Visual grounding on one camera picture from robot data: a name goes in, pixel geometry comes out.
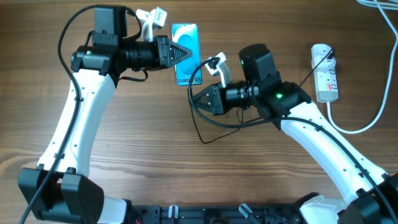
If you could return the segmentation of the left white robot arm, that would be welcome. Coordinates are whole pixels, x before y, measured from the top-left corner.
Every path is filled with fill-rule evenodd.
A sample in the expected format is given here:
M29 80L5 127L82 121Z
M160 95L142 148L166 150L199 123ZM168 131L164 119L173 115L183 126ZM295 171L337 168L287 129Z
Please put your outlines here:
M126 6L93 7L95 28L65 70L71 84L49 146L17 183L27 202L22 215L62 223L138 223L130 200L108 197L89 179L90 157L101 117L126 70L149 73L191 57L165 35L167 13Z

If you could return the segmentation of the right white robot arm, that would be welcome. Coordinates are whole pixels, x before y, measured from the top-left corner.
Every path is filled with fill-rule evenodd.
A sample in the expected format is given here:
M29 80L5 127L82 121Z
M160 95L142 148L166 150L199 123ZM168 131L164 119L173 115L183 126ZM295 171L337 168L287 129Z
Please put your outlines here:
M321 114L296 83L285 82L271 51L253 44L239 52L245 79L232 82L224 54L203 62L220 82L189 93L194 115L222 115L232 108L257 109L262 123L272 123L297 141L322 167L341 198L310 193L292 205L291 223L396 223L397 176L389 175L358 152Z

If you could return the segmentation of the blue Galaxy smartphone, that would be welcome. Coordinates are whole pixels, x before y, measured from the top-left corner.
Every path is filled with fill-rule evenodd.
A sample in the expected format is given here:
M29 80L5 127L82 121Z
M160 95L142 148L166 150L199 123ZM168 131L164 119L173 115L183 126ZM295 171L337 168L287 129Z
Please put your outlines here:
M183 59L175 65L177 86L188 86L195 69L201 64L201 51L198 25L195 23L174 22L171 25L172 41L182 47Z

